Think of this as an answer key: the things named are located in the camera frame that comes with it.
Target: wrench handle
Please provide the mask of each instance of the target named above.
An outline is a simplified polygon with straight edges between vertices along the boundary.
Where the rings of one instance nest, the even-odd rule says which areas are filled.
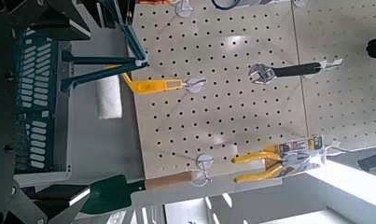
[[[376,155],[359,160],[358,165],[362,170],[370,172],[370,169],[376,167]]]
[[[272,70],[277,77],[296,77],[314,75],[319,73],[322,69],[320,63],[305,63],[283,68],[273,68]]]

